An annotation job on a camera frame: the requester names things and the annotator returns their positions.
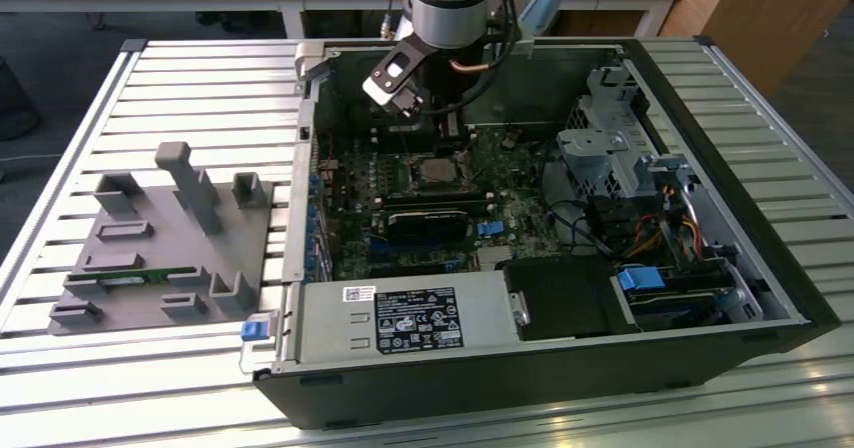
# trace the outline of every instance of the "motherboard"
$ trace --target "motherboard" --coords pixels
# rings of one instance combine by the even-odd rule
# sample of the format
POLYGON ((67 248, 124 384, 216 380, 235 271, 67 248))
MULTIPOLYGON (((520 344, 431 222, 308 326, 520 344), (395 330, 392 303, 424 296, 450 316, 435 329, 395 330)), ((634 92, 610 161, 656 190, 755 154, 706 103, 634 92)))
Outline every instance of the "motherboard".
POLYGON ((560 252, 539 193, 543 140, 486 126, 456 150, 424 151, 414 127, 371 135, 320 162, 335 280, 491 270, 560 252))

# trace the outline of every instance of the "barcode label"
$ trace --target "barcode label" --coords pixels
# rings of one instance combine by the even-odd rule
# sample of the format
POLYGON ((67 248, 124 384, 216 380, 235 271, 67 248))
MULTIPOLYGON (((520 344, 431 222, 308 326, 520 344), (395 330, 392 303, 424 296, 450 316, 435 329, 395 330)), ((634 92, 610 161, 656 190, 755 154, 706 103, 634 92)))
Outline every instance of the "barcode label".
POLYGON ((376 293, 375 286, 345 286, 344 302, 373 301, 373 293, 376 293))

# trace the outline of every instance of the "floor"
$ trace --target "floor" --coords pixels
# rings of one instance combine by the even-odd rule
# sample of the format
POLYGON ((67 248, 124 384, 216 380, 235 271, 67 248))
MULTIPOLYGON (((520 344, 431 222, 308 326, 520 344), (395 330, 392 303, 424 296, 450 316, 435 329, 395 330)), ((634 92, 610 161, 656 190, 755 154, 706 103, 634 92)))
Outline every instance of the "floor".
MULTIPOLYGON (((231 39, 280 38, 280 18, 261 20, 251 33, 203 26, 192 13, 108 14, 107 28, 95 31, 79 13, 0 14, 0 56, 5 58, 43 116, 27 136, 0 142, 0 258, 36 202, 57 157, 3 161, 24 155, 60 155, 95 97, 112 60, 128 38, 231 39)), ((247 20, 237 20, 239 27, 247 20)), ((316 20, 327 36, 335 33, 328 17, 316 20)), ((786 81, 771 103, 803 139, 854 188, 854 3, 820 39, 786 81)))

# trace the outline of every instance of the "table leg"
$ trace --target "table leg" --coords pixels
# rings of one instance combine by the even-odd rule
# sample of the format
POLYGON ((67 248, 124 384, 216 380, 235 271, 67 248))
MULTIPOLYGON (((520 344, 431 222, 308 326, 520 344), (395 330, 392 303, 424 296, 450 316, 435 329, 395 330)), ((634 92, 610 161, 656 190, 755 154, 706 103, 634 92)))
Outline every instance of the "table leg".
POLYGON ((648 1, 651 5, 643 13, 643 18, 640 18, 640 23, 638 23, 638 29, 635 30, 635 36, 639 38, 658 36, 658 32, 667 19, 667 13, 670 13, 670 7, 672 6, 672 0, 648 1))
POLYGON ((284 32, 289 39, 305 38, 305 27, 303 25, 303 13, 305 7, 301 1, 283 1, 279 4, 281 19, 284 21, 284 32))

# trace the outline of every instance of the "warning label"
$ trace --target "warning label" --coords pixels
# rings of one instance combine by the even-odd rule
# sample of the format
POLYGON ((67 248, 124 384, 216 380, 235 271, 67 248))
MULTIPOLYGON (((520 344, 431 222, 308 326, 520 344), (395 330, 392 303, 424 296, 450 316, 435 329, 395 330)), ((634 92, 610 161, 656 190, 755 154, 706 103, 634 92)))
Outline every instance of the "warning label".
POLYGON ((463 346, 454 288, 373 295, 376 349, 384 355, 463 346))

